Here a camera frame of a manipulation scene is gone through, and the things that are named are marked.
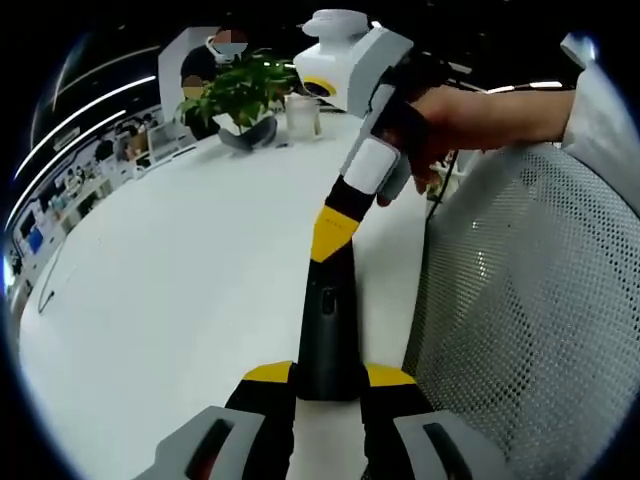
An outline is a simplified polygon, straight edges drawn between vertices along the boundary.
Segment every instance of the hand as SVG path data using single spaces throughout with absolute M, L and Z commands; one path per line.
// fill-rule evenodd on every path
M 420 154 L 409 158 L 416 189 L 440 181 L 430 169 L 451 150 L 492 150 L 517 142 L 558 141 L 573 105 L 574 92 L 509 92 L 487 95 L 441 86 L 412 104 L 429 123 Z M 402 132 L 383 139 L 399 146 Z M 378 196 L 378 205 L 388 199 Z
M 438 183 L 440 176 L 431 166 L 450 150 L 491 148 L 491 132 L 486 128 L 488 96 L 441 86 L 428 90 L 412 104 L 430 125 L 420 155 L 409 158 L 416 190 L 422 195 L 427 185 Z M 402 132 L 386 131 L 383 139 L 392 145 L 400 145 Z M 378 196 L 378 205 L 390 201 Z

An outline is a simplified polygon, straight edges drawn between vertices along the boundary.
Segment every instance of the fingers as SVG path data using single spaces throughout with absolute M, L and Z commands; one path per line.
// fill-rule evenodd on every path
M 400 149 L 400 136 L 393 130 L 385 130 L 382 134 L 382 139 L 385 142 Z M 428 146 L 425 145 L 423 152 L 418 158 L 409 158 L 411 173 L 413 175 L 413 182 L 415 184 L 416 191 L 420 195 L 424 194 L 427 191 L 428 185 L 440 182 L 440 176 L 437 172 L 431 170 L 430 166 L 433 165 L 439 157 L 444 158 L 444 156 L 437 156 L 433 153 L 433 151 L 430 150 L 431 149 L 429 149 Z M 391 200 L 383 197 L 382 195 L 378 195 L 376 201 L 380 207 L 386 207 L 391 204 Z

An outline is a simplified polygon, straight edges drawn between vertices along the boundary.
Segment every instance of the white sleeve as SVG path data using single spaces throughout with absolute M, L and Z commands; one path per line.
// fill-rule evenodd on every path
M 640 215 L 640 140 L 623 98 L 597 63 L 578 78 L 563 149 L 607 182 Z

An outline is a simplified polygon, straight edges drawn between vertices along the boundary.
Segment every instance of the plant pot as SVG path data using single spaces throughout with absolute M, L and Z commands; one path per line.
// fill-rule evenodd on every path
M 210 118 L 209 123 L 205 125 L 202 116 L 192 112 L 184 114 L 184 124 L 189 127 L 189 130 L 191 130 L 196 140 L 202 140 L 203 138 L 215 135 L 220 130 L 220 125 L 212 118 Z
M 255 146 L 266 146 L 271 143 L 277 130 L 278 121 L 275 117 L 268 116 L 240 135 L 234 135 L 226 128 L 222 128 L 218 135 L 225 145 L 243 152 L 250 152 Z

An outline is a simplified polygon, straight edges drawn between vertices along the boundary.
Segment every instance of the black handle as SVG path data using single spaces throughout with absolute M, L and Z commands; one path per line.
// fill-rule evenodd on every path
M 311 261 L 293 380 L 303 400 L 350 401 L 366 380 L 360 359 L 353 245 Z
M 384 138 L 385 131 L 394 134 L 397 139 L 397 144 L 394 145 L 396 148 L 413 158 L 420 154 L 427 140 L 429 122 L 409 103 L 394 95 L 380 114 L 372 133 Z

